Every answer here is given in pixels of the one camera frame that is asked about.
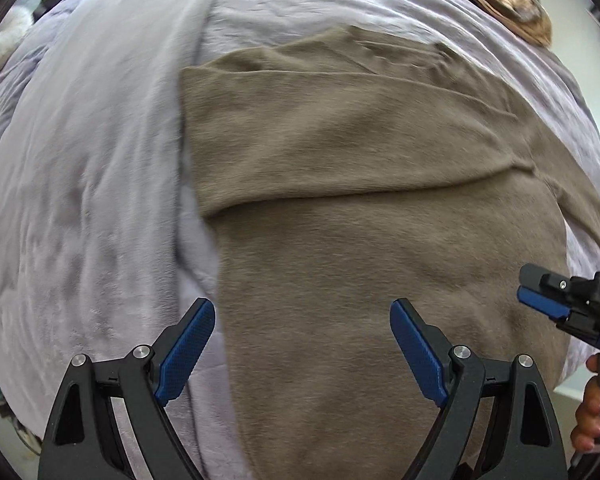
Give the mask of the person's right hand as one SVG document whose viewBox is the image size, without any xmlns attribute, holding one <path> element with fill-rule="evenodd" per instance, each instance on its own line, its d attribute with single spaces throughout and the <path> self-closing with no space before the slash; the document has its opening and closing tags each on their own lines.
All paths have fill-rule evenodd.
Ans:
<svg viewBox="0 0 600 480">
<path fill-rule="evenodd" d="M 597 379 L 599 359 L 600 353 L 594 354 L 585 363 L 594 377 L 585 386 L 583 400 L 576 411 L 577 425 L 570 434 L 572 446 L 580 453 L 592 453 L 595 440 L 600 437 L 600 385 Z"/>
</svg>

